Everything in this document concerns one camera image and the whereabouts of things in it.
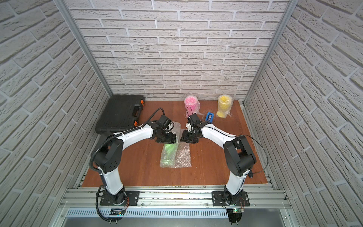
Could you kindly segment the green plastic wine glass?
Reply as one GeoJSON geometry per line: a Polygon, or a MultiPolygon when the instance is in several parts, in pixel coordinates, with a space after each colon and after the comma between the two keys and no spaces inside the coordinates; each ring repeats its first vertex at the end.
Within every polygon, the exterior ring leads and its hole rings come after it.
{"type": "Polygon", "coordinates": [[[161,167],[171,167],[175,165],[175,156],[177,149],[178,143],[164,145],[160,163],[161,167]]]}

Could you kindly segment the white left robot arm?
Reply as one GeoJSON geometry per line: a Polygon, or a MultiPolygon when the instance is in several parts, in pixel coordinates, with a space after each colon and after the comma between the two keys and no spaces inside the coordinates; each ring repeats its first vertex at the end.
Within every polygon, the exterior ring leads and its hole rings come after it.
{"type": "Polygon", "coordinates": [[[100,175],[103,186],[110,195],[119,195],[124,189],[118,170],[123,150],[146,139],[155,139],[157,143],[164,144],[177,142],[174,132],[146,124],[109,136],[91,153],[89,168],[100,175]]]}

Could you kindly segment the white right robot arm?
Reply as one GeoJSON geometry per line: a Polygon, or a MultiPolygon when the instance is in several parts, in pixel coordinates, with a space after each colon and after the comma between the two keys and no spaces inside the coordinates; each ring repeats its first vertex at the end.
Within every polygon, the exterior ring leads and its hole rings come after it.
{"type": "Polygon", "coordinates": [[[235,196],[243,190],[243,184],[256,164],[257,159],[244,135],[229,134],[209,122],[186,124],[181,141],[196,144],[200,138],[208,139],[224,150],[226,164],[230,170],[226,191],[235,196]]]}

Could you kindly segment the blue tape dispenser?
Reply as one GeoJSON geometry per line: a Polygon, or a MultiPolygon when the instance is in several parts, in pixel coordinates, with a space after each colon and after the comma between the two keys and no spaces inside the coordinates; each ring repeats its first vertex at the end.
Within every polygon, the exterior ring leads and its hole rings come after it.
{"type": "Polygon", "coordinates": [[[214,120],[214,114],[211,113],[211,112],[208,112],[206,114],[206,118],[205,118],[206,121],[210,122],[210,123],[213,123],[213,120],[214,120]]]}

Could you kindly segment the black plastic tool case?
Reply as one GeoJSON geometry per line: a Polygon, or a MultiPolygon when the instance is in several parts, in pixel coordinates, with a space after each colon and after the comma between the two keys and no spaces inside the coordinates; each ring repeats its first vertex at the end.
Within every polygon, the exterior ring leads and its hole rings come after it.
{"type": "Polygon", "coordinates": [[[95,125],[95,132],[115,133],[137,127],[144,104],[143,95],[113,95],[95,125]]]}

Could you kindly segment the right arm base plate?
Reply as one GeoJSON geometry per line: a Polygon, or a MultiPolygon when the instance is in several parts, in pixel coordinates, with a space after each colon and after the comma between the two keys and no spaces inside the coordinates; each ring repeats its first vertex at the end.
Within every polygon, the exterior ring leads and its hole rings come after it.
{"type": "Polygon", "coordinates": [[[249,207],[250,200],[247,192],[241,191],[236,195],[230,195],[229,192],[213,191],[212,203],[214,207],[249,207]]]}

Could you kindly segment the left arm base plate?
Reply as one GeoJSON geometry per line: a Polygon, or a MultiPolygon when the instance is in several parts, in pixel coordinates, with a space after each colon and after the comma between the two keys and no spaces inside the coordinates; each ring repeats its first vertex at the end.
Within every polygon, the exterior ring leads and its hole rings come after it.
{"type": "Polygon", "coordinates": [[[116,195],[110,194],[107,190],[102,193],[101,206],[136,206],[139,200],[140,191],[120,191],[116,195]]]}

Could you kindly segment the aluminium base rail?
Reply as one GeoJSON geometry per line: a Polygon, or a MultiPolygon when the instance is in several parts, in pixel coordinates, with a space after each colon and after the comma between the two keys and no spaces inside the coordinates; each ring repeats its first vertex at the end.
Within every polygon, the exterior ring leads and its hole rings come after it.
{"type": "Polygon", "coordinates": [[[227,213],[250,209],[275,209],[287,214],[292,205],[282,190],[270,184],[248,184],[241,198],[231,204],[222,198],[223,187],[126,187],[128,200],[116,206],[96,198],[97,188],[68,189],[59,212],[62,217],[108,218],[226,218],[227,213]]]}

